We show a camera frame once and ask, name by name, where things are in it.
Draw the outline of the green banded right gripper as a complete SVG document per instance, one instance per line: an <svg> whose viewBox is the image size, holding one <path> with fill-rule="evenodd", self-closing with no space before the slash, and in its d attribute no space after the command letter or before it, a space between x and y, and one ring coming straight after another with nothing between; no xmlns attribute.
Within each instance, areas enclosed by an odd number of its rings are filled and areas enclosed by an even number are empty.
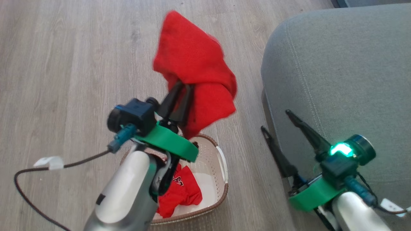
<svg viewBox="0 0 411 231"><path fill-rule="evenodd" d="M301 130L313 147L316 161L324 161L330 155L331 144L291 110L286 110L285 113L293 125ZM344 186L336 189L323 178L322 173L310 180L305 180L301 175L297 174L296 167L283 155L266 127L261 126L261 132L275 160L281 177L292 177L289 203L294 209L312 211L319 206L326 205L345 191Z"/></svg>

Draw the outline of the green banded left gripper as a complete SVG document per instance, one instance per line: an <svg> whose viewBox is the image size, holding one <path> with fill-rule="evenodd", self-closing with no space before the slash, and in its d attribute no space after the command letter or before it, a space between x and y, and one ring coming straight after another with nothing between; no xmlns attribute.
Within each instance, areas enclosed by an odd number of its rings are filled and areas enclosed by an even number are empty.
<svg viewBox="0 0 411 231"><path fill-rule="evenodd" d="M181 81L170 89L169 93L160 104L157 114L162 118L169 118L178 126L186 126L192 105L194 85L184 85ZM198 148L189 140L163 127L157 121L134 121L133 124L139 131L135 134L135 139L146 144L152 149L167 151L176 155L180 159L195 162L199 154Z"/></svg>

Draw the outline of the plain red garment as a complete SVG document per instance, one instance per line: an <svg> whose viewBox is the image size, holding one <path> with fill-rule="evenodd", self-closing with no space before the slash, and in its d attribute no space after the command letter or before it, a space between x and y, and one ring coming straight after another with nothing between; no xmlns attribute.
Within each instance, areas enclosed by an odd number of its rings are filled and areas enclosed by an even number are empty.
<svg viewBox="0 0 411 231"><path fill-rule="evenodd" d="M182 127L186 139L236 110L237 82L219 41L176 11L163 21L153 70L163 75L168 90L177 81L194 85L188 121Z"/></svg>

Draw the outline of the cream basket with brown rim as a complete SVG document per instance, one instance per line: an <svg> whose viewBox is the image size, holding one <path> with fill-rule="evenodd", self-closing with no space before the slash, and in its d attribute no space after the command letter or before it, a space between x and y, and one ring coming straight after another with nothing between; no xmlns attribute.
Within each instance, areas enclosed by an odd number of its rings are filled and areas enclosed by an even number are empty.
<svg viewBox="0 0 411 231"><path fill-rule="evenodd" d="M163 218L156 213L152 225L168 225L205 215L220 206L228 193L228 167L226 158L218 143L208 135L197 134L191 142L199 146L199 154L194 163L181 160L179 167L189 169L201 191L199 204L179 205L173 215Z"/></svg>

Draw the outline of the round black left lamp module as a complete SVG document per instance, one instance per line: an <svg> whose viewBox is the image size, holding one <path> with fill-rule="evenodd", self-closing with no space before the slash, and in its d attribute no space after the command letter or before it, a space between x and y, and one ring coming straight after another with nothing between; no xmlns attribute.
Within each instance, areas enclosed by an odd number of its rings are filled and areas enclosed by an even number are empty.
<svg viewBox="0 0 411 231"><path fill-rule="evenodd" d="M124 120L122 117L123 108L124 108L124 105L119 104L115 108L113 108L113 110L111 110L107 118L107 127L109 131L113 133L118 133L125 126Z"/></svg>

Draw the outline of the round black lamp module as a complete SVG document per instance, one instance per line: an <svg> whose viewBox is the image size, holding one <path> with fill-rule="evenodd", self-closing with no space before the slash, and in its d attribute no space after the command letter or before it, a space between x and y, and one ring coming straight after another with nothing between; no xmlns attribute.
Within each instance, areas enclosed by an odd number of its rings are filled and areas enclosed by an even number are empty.
<svg viewBox="0 0 411 231"><path fill-rule="evenodd" d="M373 145L362 135L354 134L344 142L336 143L330 148L329 155L340 153L364 166L376 157Z"/></svg>
<svg viewBox="0 0 411 231"><path fill-rule="evenodd" d="M125 126L124 120L122 117L123 108L124 108L124 105L119 104L115 108L113 108L113 110L111 110L107 118L107 127L109 131L113 133L118 133Z"/></svg>

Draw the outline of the round black right lamp module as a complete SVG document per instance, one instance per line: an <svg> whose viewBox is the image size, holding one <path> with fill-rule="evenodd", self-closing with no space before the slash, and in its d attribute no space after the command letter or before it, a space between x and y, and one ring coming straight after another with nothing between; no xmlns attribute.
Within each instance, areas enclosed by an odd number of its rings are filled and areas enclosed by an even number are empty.
<svg viewBox="0 0 411 231"><path fill-rule="evenodd" d="M354 134L344 142L336 143L330 148L329 155L340 153L364 166L376 157L373 145L362 135Z"/></svg>

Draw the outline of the red garment with white print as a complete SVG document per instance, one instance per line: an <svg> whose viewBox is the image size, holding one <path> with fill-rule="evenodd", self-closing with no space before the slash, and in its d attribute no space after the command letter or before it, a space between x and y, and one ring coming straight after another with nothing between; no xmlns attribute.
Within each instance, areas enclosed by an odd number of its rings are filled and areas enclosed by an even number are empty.
<svg viewBox="0 0 411 231"><path fill-rule="evenodd" d="M160 196L157 213L170 218L177 206L199 205L203 200L201 189L188 166L177 165L171 185L166 194Z"/></svg>

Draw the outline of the grey fabric sofa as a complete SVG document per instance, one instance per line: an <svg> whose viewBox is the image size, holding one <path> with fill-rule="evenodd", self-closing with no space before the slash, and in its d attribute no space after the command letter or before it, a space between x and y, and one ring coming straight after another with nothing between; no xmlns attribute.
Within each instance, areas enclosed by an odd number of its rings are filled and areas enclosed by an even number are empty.
<svg viewBox="0 0 411 231"><path fill-rule="evenodd" d="M269 38L261 76L270 131L304 178L314 151L288 109L330 143L366 137L376 158L360 173L380 200L411 206L411 3L289 18Z"/></svg>

